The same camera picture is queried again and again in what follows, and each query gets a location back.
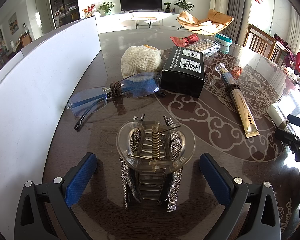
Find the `orange lounge chair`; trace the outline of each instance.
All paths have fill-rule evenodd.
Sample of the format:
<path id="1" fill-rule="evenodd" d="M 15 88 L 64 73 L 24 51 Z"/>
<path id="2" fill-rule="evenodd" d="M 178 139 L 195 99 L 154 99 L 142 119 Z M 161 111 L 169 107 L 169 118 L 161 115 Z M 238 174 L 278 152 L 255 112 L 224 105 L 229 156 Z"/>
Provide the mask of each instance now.
<path id="1" fill-rule="evenodd" d="M 198 20 L 190 13 L 183 11 L 177 18 L 178 22 L 193 33 L 214 35 L 225 29 L 234 18 L 210 9 L 206 19 Z"/>

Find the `red packet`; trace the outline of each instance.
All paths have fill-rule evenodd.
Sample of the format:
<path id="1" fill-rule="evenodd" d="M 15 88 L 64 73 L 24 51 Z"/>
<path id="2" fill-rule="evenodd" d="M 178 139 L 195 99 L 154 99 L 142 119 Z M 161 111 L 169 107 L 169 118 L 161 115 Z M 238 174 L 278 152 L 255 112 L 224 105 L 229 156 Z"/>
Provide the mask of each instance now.
<path id="1" fill-rule="evenodd" d="M 199 37 L 196 33 L 194 34 L 191 34 L 190 36 L 188 37 L 170 37 L 170 39 L 172 39 L 173 43 L 178 46 L 178 47 L 186 47 L 188 46 L 189 44 L 192 44 L 196 41 L 199 40 Z"/>

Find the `black box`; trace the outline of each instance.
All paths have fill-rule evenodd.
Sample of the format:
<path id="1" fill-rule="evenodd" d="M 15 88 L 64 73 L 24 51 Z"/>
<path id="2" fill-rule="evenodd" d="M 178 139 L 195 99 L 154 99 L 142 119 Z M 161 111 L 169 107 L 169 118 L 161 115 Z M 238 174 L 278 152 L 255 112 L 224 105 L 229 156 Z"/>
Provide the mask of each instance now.
<path id="1" fill-rule="evenodd" d="M 161 88 L 198 98 L 204 82 L 202 53 L 174 46 L 162 70 Z"/>

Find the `silver screw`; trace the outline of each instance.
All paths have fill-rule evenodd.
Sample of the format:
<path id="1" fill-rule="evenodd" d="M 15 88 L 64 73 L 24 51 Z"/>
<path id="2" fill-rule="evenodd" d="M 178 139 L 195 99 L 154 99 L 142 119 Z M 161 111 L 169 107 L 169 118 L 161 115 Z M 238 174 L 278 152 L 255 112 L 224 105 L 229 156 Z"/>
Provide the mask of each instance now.
<path id="1" fill-rule="evenodd" d="M 270 184 L 270 182 L 268 182 L 268 181 L 265 181 L 265 182 L 263 183 L 263 185 L 265 185 L 265 187 L 271 187 L 271 184 Z"/>
<path id="2" fill-rule="evenodd" d="M 241 184 L 242 183 L 242 179 L 240 178 L 234 178 L 234 182 L 237 183 L 237 184 Z"/>
<path id="3" fill-rule="evenodd" d="M 25 183 L 25 186 L 26 187 L 30 187 L 32 185 L 32 182 L 31 181 L 27 181 L 26 183 Z"/>
<path id="4" fill-rule="evenodd" d="M 60 183 L 62 181 L 62 178 L 61 177 L 56 177 L 53 182 L 54 183 Z"/>

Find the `blue gripper pad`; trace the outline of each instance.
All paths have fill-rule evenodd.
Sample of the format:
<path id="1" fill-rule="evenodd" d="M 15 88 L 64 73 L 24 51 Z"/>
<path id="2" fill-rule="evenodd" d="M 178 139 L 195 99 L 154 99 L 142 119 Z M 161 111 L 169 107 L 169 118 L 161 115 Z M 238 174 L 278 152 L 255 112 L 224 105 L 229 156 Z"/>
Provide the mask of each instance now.
<path id="1" fill-rule="evenodd" d="M 200 156 L 199 166 L 218 203 L 227 207 L 231 202 L 231 190 L 228 184 L 205 154 Z"/>
<path id="2" fill-rule="evenodd" d="M 78 203 L 96 168 L 97 157 L 91 154 L 66 188 L 65 202 L 69 208 Z"/>

